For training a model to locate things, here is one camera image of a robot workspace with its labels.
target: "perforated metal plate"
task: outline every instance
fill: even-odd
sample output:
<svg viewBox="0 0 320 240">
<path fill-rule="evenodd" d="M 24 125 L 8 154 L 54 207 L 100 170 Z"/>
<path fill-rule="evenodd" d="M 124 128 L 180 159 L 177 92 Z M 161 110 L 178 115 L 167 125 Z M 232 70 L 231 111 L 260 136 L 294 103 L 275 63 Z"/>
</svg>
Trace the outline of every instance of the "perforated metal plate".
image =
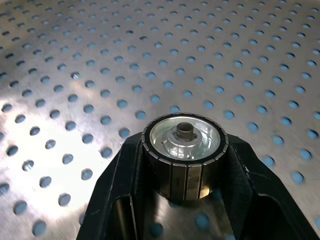
<svg viewBox="0 0 320 240">
<path fill-rule="evenodd" d="M 0 239 L 74 239 L 124 139 L 169 112 L 249 142 L 320 234 L 316 0 L 0 4 Z"/>
</svg>

